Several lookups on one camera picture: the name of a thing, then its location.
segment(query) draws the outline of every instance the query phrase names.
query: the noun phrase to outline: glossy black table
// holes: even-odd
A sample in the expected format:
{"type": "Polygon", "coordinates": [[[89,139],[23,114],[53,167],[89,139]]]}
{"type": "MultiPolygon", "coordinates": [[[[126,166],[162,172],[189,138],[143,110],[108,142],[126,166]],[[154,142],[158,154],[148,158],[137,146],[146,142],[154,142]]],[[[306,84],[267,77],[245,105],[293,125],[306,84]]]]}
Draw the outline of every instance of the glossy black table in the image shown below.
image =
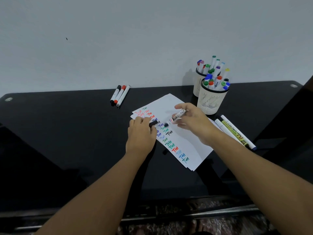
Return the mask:
{"type": "MultiPolygon", "coordinates": [[[[294,81],[232,84],[217,114],[224,114],[250,140],[254,140],[300,86],[294,81]]],[[[195,105],[198,100],[192,94],[193,86],[131,88],[118,109],[110,104],[113,92],[110,89],[6,94],[0,98],[0,123],[37,150],[44,160],[47,158],[44,164],[51,164],[55,167],[53,170],[60,170],[60,173],[75,171],[74,175],[88,186],[124,155],[133,110],[168,93],[195,105]]],[[[214,152],[207,159],[211,161],[218,177],[227,170],[214,152]]],[[[14,168],[18,160],[9,163],[14,168]]],[[[0,180],[7,185],[10,183],[10,177],[2,176],[0,180]]],[[[40,181],[36,187],[33,185],[35,181],[28,183],[32,185],[31,188],[38,189],[46,184],[40,181]]],[[[23,186],[23,191],[16,193],[13,199],[2,198],[0,210],[60,207],[75,195],[72,192],[67,197],[56,199],[43,193],[34,199],[27,197],[27,193],[31,194],[31,191],[23,186]]],[[[184,168],[157,142],[145,171],[140,199],[147,201],[207,195],[207,187],[198,173],[184,168]]]]}

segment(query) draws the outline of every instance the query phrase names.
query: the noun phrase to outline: marker holder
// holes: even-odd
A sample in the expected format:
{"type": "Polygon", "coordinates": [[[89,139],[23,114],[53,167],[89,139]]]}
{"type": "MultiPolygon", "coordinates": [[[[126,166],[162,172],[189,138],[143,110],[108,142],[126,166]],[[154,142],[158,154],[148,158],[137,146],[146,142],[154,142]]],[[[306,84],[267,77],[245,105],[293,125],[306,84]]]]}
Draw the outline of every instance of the marker holder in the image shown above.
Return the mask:
{"type": "Polygon", "coordinates": [[[205,87],[203,83],[204,78],[200,81],[200,92],[197,107],[199,107],[206,115],[213,115],[220,107],[229,88],[223,91],[210,90],[205,87]]]}
{"type": "Polygon", "coordinates": [[[196,73],[197,73],[197,77],[196,77],[196,79],[194,81],[194,95],[196,97],[199,97],[199,92],[200,92],[200,89],[201,89],[201,79],[203,77],[206,77],[207,75],[198,72],[197,69],[196,69],[196,73]]]}

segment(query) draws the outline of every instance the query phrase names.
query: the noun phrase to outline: left hand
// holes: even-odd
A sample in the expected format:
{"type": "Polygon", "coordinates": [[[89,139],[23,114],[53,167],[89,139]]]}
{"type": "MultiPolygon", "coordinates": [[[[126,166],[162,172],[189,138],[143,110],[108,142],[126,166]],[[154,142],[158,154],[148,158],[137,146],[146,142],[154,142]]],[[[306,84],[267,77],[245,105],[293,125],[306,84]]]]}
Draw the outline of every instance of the left hand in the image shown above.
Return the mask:
{"type": "Polygon", "coordinates": [[[157,130],[154,126],[149,127],[150,120],[150,117],[136,117],[129,122],[126,154],[140,156],[144,160],[151,152],[157,138],[157,130]]]}

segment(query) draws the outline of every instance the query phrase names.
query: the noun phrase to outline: stack of paper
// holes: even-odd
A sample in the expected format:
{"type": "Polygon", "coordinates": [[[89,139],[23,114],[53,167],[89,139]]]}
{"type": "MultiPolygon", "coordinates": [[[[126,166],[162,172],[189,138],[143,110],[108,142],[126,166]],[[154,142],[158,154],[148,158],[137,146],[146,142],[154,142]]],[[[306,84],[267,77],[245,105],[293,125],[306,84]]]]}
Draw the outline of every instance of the stack of paper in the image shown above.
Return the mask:
{"type": "MultiPolygon", "coordinates": [[[[158,121],[156,125],[156,139],[162,143],[184,167],[194,171],[213,149],[201,143],[199,138],[189,130],[179,128],[176,124],[164,127],[163,123],[168,121],[172,117],[172,114],[179,112],[179,110],[174,108],[174,106],[179,103],[183,102],[174,95],[167,94],[146,106],[134,110],[131,118],[135,119],[137,116],[140,116],[150,117],[151,120],[156,119],[158,121]]],[[[208,118],[208,120],[219,128],[211,119],[208,118]]]]}

